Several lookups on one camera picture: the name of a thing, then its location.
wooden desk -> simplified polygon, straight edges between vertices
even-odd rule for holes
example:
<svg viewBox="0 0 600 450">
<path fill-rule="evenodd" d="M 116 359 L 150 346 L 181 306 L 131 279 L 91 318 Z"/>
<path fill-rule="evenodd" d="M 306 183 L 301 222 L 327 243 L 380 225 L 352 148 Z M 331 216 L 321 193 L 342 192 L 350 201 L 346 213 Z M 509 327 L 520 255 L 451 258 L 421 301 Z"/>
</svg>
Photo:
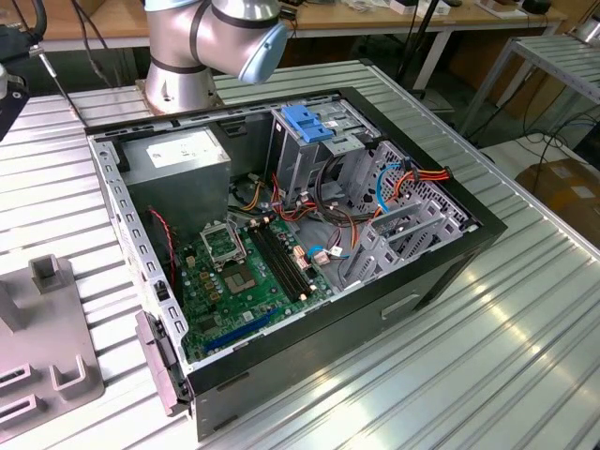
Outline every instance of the wooden desk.
<svg viewBox="0 0 600 450">
<path fill-rule="evenodd" d="M 61 19 L 49 19 L 43 47 L 51 51 L 82 50 L 82 33 L 70 8 L 64 0 L 68 13 Z M 18 0 L 25 18 L 33 23 L 34 13 L 31 2 Z M 8 15 L 2 22 L 18 22 L 18 16 L 9 0 L 0 0 L 0 8 Z M 286 21 L 290 36 L 295 38 L 320 38 L 332 36 L 360 36 L 408 33 L 411 26 L 411 14 L 400 15 L 388 8 L 376 8 L 370 12 L 356 12 L 342 4 L 333 6 L 304 4 L 298 8 L 298 26 Z M 435 68 L 446 42 L 454 31 L 487 30 L 503 28 L 546 27 L 544 34 L 554 34 L 560 23 L 566 18 L 560 11 L 551 8 L 547 16 L 530 16 L 519 19 L 499 19 L 465 0 L 462 7 L 454 7 L 447 16 L 434 17 L 428 32 L 438 33 L 429 55 L 416 81 L 415 88 L 423 89 Z M 105 37 L 108 45 L 115 48 L 144 47 L 148 45 L 148 25 L 139 0 L 107 0 L 92 20 Z M 415 27 L 421 19 L 417 17 Z M 88 27 L 88 35 L 94 34 Z M 99 48 L 97 39 L 90 40 L 92 48 Z"/>
</svg>

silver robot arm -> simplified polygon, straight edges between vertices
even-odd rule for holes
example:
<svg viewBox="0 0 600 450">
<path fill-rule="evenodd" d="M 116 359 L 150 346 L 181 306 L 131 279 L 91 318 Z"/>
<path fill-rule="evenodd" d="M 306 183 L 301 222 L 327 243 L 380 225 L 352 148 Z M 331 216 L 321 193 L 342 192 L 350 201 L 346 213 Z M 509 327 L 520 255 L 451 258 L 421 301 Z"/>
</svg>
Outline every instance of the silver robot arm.
<svg viewBox="0 0 600 450">
<path fill-rule="evenodd" d="M 145 10 L 152 56 L 145 94 L 160 113 L 214 106 L 210 68 L 266 81 L 285 48 L 277 0 L 146 0 Z"/>
</svg>

gray holder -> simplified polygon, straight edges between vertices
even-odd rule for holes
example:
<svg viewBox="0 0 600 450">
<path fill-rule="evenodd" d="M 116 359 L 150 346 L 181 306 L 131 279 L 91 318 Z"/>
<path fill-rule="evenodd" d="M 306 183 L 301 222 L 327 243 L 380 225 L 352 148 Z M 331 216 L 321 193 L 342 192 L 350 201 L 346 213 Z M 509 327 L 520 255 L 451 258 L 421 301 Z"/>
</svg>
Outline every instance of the gray holder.
<svg viewBox="0 0 600 450">
<path fill-rule="evenodd" d="M 0 443 L 104 392 L 67 259 L 0 276 L 0 342 Z"/>
</svg>

blue drive latch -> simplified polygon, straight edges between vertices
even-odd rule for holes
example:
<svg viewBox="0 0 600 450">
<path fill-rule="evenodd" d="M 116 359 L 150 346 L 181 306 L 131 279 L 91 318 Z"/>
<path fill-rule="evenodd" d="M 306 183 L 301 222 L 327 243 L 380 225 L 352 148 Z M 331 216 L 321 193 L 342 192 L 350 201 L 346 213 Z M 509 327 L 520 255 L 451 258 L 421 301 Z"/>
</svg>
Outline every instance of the blue drive latch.
<svg viewBox="0 0 600 450">
<path fill-rule="evenodd" d="M 324 141 L 334 135 L 331 129 L 321 123 L 317 114 L 310 112 L 304 105 L 284 106 L 281 112 L 307 143 Z"/>
</svg>

slotted aluminum surface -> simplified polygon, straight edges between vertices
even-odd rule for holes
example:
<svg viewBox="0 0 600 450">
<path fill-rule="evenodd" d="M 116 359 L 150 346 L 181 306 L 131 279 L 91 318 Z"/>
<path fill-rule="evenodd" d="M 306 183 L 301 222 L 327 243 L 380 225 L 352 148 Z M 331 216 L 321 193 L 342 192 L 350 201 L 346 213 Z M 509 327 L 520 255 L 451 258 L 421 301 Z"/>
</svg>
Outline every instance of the slotted aluminum surface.
<svg viewBox="0 0 600 450">
<path fill-rule="evenodd" d="M 217 86 L 228 104 L 353 86 L 509 228 L 434 305 L 203 447 L 593 448 L 600 437 L 597 252 L 517 195 L 375 67 L 288 68 L 260 86 L 229 77 Z M 91 124 L 148 115 L 133 88 L 74 97 Z M 45 253 L 69 257 L 106 384 L 100 399 L 3 450 L 195 448 L 194 423 L 162 410 L 135 338 L 140 304 L 82 128 L 59 97 L 31 100 L 0 147 L 0 233 L 2 272 Z"/>
<path fill-rule="evenodd" d="M 582 96 L 600 103 L 600 48 L 574 37 L 518 37 L 514 51 Z"/>
</svg>

